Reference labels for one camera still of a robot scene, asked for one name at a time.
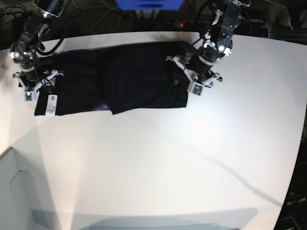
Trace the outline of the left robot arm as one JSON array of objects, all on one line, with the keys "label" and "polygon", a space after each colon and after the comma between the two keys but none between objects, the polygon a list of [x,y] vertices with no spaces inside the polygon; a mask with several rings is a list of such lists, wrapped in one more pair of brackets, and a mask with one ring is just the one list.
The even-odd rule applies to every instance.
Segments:
[{"label": "left robot arm", "polygon": [[213,10],[213,20],[200,32],[199,48],[195,48],[195,41],[189,45],[186,53],[176,55],[169,60],[183,70],[188,78],[191,89],[212,87],[214,81],[222,81],[220,74],[211,71],[212,67],[232,52],[232,37],[241,22],[241,8],[249,7],[249,0],[223,0]]}]

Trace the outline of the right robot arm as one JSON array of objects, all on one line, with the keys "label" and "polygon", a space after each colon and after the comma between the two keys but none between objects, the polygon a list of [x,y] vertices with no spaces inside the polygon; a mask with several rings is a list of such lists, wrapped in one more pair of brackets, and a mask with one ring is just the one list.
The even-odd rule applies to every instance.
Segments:
[{"label": "right robot arm", "polygon": [[61,45],[65,36],[50,50],[46,51],[42,44],[43,38],[51,28],[54,17],[60,17],[64,12],[63,0],[35,0],[35,11],[24,23],[19,39],[11,45],[9,57],[19,66],[21,72],[13,76],[18,79],[19,86],[25,91],[32,91],[35,86],[53,89],[52,83],[46,77],[38,74],[36,65],[39,57],[53,54]]}]

